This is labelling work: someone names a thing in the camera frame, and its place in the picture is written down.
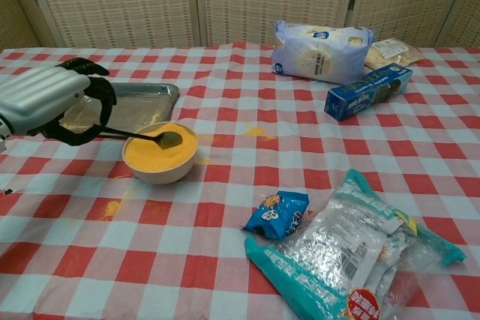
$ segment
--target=robotic arm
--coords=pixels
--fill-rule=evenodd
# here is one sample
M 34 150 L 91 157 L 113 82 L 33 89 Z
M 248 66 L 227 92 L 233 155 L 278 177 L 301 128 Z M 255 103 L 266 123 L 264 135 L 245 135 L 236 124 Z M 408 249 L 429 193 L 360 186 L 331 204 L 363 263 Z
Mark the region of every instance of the robotic arm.
M 73 58 L 55 67 L 36 67 L 0 82 L 0 153 L 10 135 L 34 136 L 42 133 L 69 145 L 91 141 L 101 132 L 92 125 L 83 133 L 73 133 L 60 125 L 64 113 L 84 95 L 101 102 L 100 124 L 106 125 L 115 91 L 103 77 L 109 71 L 93 61 Z

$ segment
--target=flour bag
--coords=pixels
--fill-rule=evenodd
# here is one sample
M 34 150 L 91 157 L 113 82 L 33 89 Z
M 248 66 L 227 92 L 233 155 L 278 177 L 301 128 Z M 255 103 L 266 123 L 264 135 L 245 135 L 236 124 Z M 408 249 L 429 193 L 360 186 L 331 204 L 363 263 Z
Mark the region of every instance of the flour bag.
M 374 33 L 367 28 L 330 28 L 275 24 L 277 46 L 271 55 L 275 73 L 347 84 L 364 74 Z

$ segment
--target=red label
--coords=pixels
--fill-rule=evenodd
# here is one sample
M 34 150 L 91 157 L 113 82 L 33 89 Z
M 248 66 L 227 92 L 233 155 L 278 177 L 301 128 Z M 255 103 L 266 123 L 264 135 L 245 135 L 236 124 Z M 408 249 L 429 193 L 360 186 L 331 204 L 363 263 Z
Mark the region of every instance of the red label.
M 353 289 L 348 297 L 348 315 L 352 320 L 380 319 L 380 307 L 375 295 L 368 289 Z

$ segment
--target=spoon handle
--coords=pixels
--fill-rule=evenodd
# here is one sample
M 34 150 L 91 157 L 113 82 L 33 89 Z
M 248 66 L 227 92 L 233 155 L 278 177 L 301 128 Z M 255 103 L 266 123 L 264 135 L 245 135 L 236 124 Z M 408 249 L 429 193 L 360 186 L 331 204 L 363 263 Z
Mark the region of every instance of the spoon handle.
M 122 135 L 122 136 L 127 136 L 127 137 L 132 137 L 132 138 L 145 139 L 145 140 L 155 140 L 154 136 L 148 136 L 148 135 L 137 134 L 137 133 L 130 133 L 128 131 L 112 129 L 111 127 L 105 127 L 103 125 L 98 125 L 98 126 L 104 133 L 117 134 L 117 135 Z

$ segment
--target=metal spoon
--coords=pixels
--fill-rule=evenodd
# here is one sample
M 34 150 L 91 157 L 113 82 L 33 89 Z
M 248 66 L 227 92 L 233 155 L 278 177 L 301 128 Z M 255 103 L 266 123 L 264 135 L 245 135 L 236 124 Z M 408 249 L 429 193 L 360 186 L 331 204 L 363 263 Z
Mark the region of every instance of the metal spoon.
M 158 146 L 162 149 L 172 148 L 174 146 L 180 145 L 183 142 L 182 136 L 175 131 L 165 131 L 157 136 L 148 136 L 137 133 L 130 133 L 128 131 L 112 129 L 111 127 L 105 127 L 103 125 L 97 125 L 104 133 L 122 135 L 126 137 L 151 140 L 156 142 Z

